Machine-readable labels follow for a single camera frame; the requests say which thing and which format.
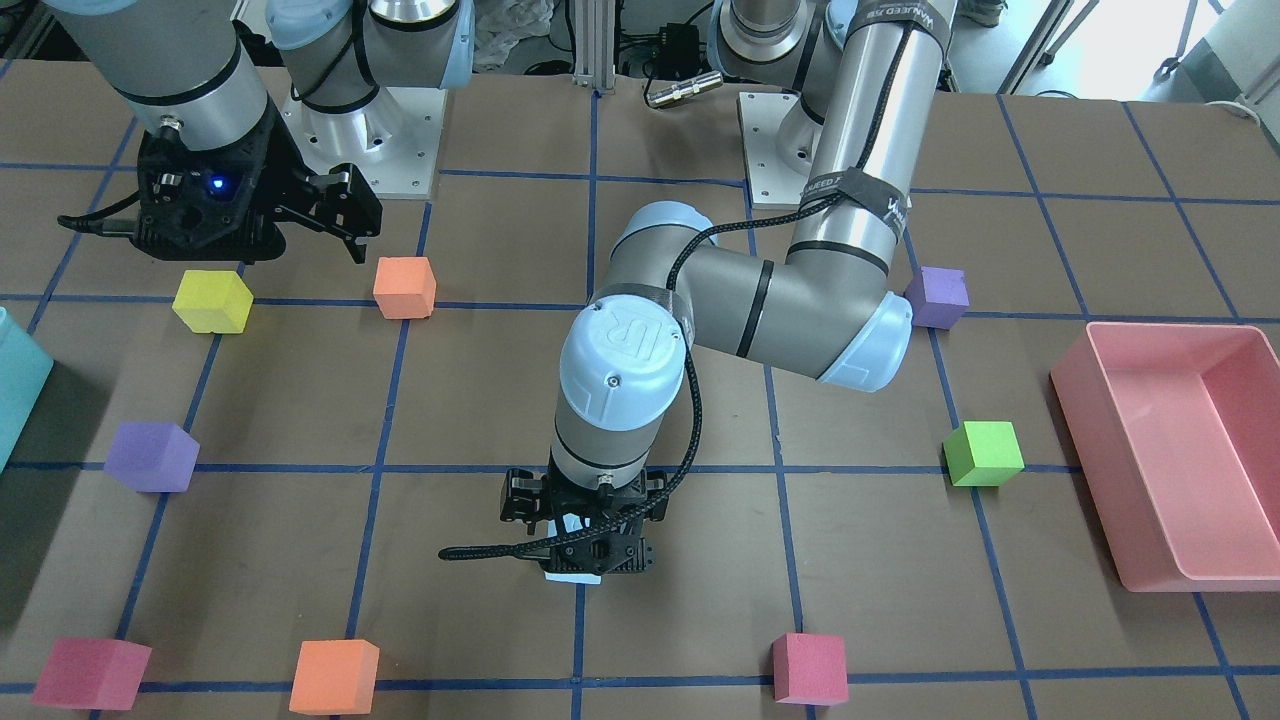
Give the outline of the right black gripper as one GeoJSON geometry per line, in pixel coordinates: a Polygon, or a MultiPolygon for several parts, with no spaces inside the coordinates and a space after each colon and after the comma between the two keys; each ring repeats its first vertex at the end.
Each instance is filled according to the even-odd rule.
{"type": "Polygon", "coordinates": [[[294,223],[339,238],[352,261],[365,264],[369,238],[380,234],[383,218],[371,184],[353,163],[311,170],[274,101],[266,108],[271,129],[262,169],[262,250],[283,251],[285,238],[276,225],[294,223]]]}

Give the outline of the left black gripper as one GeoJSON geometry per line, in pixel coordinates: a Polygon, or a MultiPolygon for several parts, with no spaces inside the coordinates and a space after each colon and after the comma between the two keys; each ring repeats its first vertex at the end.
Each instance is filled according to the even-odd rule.
{"type": "Polygon", "coordinates": [[[566,530],[564,518],[575,515],[585,527],[596,527],[657,497],[668,484],[668,473],[644,469],[627,486],[595,491],[575,484],[554,466],[541,475],[511,468],[502,486],[500,520],[530,527],[548,521],[557,530],[566,530]]]}

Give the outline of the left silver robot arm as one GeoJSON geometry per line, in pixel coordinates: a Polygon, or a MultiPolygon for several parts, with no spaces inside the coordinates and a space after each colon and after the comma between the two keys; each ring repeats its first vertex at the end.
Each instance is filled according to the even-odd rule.
{"type": "Polygon", "coordinates": [[[671,482],[646,460],[678,393],[700,404],[701,346],[874,392],[913,329],[887,278],[950,46],[954,1],[718,1],[709,63],[796,95],[783,128],[796,209],[714,224],[684,202],[639,209],[559,356],[543,475],[509,470],[500,519],[620,529],[671,482]]]}

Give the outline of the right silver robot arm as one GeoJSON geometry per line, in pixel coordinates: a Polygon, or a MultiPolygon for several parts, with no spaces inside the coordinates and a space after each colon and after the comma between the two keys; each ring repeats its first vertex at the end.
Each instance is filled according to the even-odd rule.
{"type": "Polygon", "coordinates": [[[291,131],[224,10],[47,6],[143,127],[136,191],[58,223],[164,261],[270,261],[292,223],[364,263],[383,215],[365,172],[410,152],[390,90],[460,88],[474,68],[471,1],[270,1],[270,41],[303,109],[291,131]]]}

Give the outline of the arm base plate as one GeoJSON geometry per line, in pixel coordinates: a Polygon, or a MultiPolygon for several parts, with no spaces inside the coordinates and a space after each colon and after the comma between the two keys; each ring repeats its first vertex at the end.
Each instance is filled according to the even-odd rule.
{"type": "Polygon", "coordinates": [[[792,206],[812,173],[822,123],[796,94],[739,94],[748,183],[755,205],[792,206]]]}
{"type": "Polygon", "coordinates": [[[352,163],[378,197],[428,201],[448,100],[449,92],[440,88],[390,87],[346,114],[289,100],[282,115],[311,169],[352,163]]]}

